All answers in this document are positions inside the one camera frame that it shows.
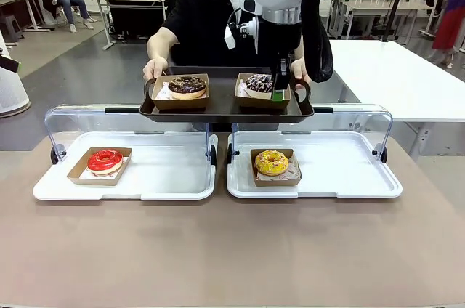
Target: chocolate glazed donut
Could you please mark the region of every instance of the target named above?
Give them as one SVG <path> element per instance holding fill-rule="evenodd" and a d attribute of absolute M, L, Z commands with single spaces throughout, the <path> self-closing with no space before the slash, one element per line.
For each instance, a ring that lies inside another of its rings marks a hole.
<path fill-rule="evenodd" d="M 269 74 L 254 74 L 246 81 L 246 91 L 256 99 L 271 99 L 272 80 Z"/>
<path fill-rule="evenodd" d="M 175 99 L 191 100 L 205 93 L 206 82 L 197 77 L 178 77 L 169 82 L 168 89 Z"/>

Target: dark brown serving tray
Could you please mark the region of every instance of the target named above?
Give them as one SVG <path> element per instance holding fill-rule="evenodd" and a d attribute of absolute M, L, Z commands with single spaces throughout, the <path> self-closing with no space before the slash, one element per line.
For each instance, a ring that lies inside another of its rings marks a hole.
<path fill-rule="evenodd" d="M 310 86 L 300 83 L 306 96 L 299 102 L 294 91 L 296 84 L 291 85 L 291 101 L 285 110 L 264 108 L 242 108 L 236 101 L 234 90 L 239 73 L 270 73 L 264 68 L 216 68 L 175 66 L 168 69 L 167 74 L 207 73 L 210 84 L 210 100 L 206 108 L 200 110 L 158 110 L 150 98 L 150 88 L 155 80 L 145 84 L 145 100 L 139 112 L 157 122 L 188 123 L 300 123 L 312 116 L 310 104 Z"/>

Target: donut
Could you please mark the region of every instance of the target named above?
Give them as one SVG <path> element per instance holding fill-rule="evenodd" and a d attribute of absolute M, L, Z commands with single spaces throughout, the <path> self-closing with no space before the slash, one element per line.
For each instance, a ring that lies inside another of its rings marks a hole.
<path fill-rule="evenodd" d="M 93 174 L 106 175 L 115 172 L 123 165 L 123 155 L 117 150 L 99 150 L 87 161 L 87 168 Z"/>
<path fill-rule="evenodd" d="M 174 99 L 192 100 L 205 94 L 206 82 L 197 77 L 178 77 L 169 82 L 168 89 Z"/>
<path fill-rule="evenodd" d="M 277 150 L 265 150 L 255 157 L 256 169 L 263 175 L 278 176 L 284 174 L 289 167 L 289 161 Z"/>
<path fill-rule="evenodd" d="M 254 74 L 246 81 L 246 91 L 255 99 L 271 99 L 272 80 L 269 74 Z"/>

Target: donut icing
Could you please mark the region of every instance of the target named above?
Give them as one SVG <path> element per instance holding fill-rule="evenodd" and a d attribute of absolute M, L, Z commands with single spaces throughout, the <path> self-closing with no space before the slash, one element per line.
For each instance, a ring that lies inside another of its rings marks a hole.
<path fill-rule="evenodd" d="M 201 92 L 206 88 L 206 82 L 197 77 L 177 77 L 169 82 L 168 89 L 180 94 Z"/>
<path fill-rule="evenodd" d="M 277 176 L 286 172 L 289 161 L 277 150 L 265 150 L 255 157 L 255 166 L 263 175 Z"/>
<path fill-rule="evenodd" d="M 269 74 L 254 74 L 246 81 L 248 89 L 255 92 L 268 93 L 272 91 L 271 75 Z"/>
<path fill-rule="evenodd" d="M 87 167 L 91 171 L 105 171 L 121 163 L 123 155 L 117 150 L 99 150 L 87 161 Z"/>

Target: white serving tray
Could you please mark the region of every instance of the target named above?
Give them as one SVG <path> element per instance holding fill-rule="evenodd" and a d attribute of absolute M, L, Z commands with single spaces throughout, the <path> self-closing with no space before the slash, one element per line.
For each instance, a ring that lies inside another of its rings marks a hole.
<path fill-rule="evenodd" d="M 218 137 L 210 136 L 218 146 Z M 132 157 L 115 187 L 79 186 L 67 175 L 90 147 L 130 147 Z M 39 200 L 200 200 L 213 193 L 216 167 L 206 153 L 206 133 L 88 132 L 66 150 L 33 189 Z"/>
<path fill-rule="evenodd" d="M 297 186 L 255 185 L 250 151 L 270 147 L 294 150 L 302 171 Z M 240 154 L 227 167 L 227 189 L 238 198 L 396 198 L 402 193 L 399 180 L 376 160 L 371 143 L 357 132 L 238 132 L 236 150 Z"/>

